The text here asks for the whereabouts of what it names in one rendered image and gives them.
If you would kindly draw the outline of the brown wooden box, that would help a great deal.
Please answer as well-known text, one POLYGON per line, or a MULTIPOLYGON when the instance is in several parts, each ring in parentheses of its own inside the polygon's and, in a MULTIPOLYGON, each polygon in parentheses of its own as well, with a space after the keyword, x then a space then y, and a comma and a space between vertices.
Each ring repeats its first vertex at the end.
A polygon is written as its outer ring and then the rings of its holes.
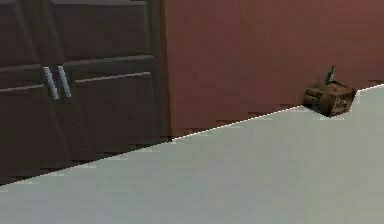
POLYGON ((323 116, 332 118, 350 110, 356 93, 355 88, 337 81, 332 81, 329 84, 315 83, 306 88, 302 105, 323 116))

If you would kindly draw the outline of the dark brown double door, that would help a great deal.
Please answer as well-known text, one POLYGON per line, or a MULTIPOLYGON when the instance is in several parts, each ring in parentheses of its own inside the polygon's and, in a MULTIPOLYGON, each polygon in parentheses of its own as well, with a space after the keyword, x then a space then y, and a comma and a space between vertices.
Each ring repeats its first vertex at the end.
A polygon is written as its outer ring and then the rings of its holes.
POLYGON ((0 186, 168 140, 163 1, 0 0, 0 186))

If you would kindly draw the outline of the dark green bottle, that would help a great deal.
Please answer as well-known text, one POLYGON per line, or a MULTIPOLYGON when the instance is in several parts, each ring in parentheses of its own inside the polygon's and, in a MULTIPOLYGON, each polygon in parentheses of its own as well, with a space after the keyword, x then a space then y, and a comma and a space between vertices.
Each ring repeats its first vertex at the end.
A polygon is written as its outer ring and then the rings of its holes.
POLYGON ((327 72, 324 84, 327 85, 333 81, 334 73, 335 73, 335 64, 331 65, 329 71, 327 72))

